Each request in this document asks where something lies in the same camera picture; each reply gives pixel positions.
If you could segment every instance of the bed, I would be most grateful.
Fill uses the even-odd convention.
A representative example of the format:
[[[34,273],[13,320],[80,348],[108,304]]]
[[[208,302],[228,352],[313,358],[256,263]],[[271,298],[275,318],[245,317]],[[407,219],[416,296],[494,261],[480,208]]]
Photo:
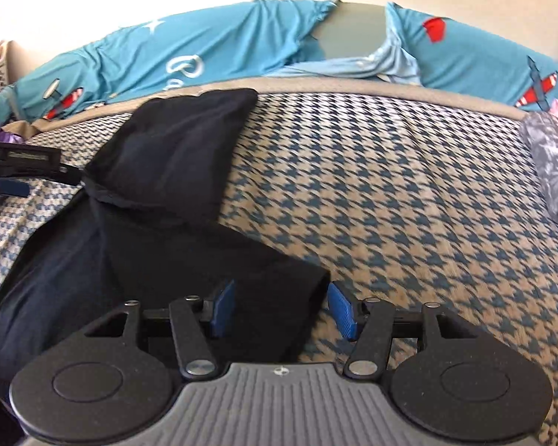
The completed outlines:
[[[259,101],[234,150],[220,222],[320,263],[358,297],[443,303],[539,363],[554,387],[542,444],[558,445],[558,227],[524,113],[473,97],[368,81],[255,78]],[[83,166],[143,99],[82,112],[29,144]],[[76,189],[32,181],[0,208],[0,284],[27,238]],[[413,344],[396,341],[390,365]],[[343,364],[352,345],[322,310],[303,362]]]

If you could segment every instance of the patterned fabric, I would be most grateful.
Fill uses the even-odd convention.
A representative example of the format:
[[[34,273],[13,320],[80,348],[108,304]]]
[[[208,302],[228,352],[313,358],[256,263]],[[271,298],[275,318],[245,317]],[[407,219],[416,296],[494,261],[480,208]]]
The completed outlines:
[[[127,118],[32,139],[86,162]],[[359,297],[439,301],[540,363],[554,404],[540,433],[558,444],[558,227],[538,193],[519,123],[472,111],[349,94],[261,95],[234,155],[220,221],[329,268]],[[0,282],[73,188],[33,182],[0,213]],[[391,365],[412,353],[396,341]],[[303,361],[343,363],[352,345],[321,312]]]
[[[550,216],[558,223],[558,119],[532,112],[521,122],[521,135],[531,149]]]

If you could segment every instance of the mattress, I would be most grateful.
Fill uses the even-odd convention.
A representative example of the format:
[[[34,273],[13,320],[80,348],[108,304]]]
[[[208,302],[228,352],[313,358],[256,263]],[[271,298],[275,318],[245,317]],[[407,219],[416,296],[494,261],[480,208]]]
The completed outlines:
[[[360,298],[437,301],[482,325],[545,369],[554,403],[539,438],[558,444],[558,227],[519,139],[521,113],[392,84],[305,82],[258,89],[221,223],[322,264]],[[29,143],[82,166],[129,117],[128,107],[98,111],[115,113],[81,114]],[[0,209],[0,284],[75,192],[31,184]],[[352,347],[325,309],[301,360],[343,364]],[[396,341],[390,365],[412,349]]]

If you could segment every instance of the white star print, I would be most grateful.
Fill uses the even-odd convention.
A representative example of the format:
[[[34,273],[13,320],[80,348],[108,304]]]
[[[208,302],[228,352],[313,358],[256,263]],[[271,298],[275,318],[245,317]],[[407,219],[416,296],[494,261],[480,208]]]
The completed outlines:
[[[147,23],[146,25],[143,25],[142,28],[149,28],[151,31],[151,35],[153,35],[153,33],[155,33],[155,28],[161,25],[161,23],[165,23],[165,21],[156,18],[151,23]]]

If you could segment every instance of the gray plastic panel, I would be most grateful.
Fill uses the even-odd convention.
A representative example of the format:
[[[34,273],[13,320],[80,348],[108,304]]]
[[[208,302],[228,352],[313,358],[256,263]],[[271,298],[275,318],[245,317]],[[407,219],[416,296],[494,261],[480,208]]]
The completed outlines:
[[[21,446],[42,446],[29,439]],[[170,411],[118,446],[443,446],[405,422],[381,389],[332,364],[232,364],[188,384]],[[538,446],[525,438],[513,446]]]

